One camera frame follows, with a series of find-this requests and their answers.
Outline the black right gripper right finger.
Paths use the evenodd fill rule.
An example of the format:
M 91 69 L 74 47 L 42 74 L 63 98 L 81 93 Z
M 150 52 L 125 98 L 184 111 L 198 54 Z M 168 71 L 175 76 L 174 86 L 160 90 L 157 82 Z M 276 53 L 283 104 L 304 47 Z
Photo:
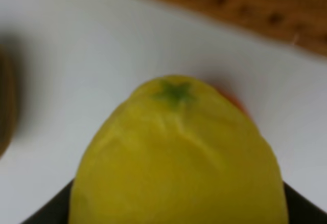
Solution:
M 327 224 L 326 212 L 284 183 L 289 224 Z

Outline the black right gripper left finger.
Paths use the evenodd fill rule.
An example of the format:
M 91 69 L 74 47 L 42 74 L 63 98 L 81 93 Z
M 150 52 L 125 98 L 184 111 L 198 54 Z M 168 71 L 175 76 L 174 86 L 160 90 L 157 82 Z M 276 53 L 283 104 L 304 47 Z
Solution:
M 67 224 L 73 180 L 22 224 Z

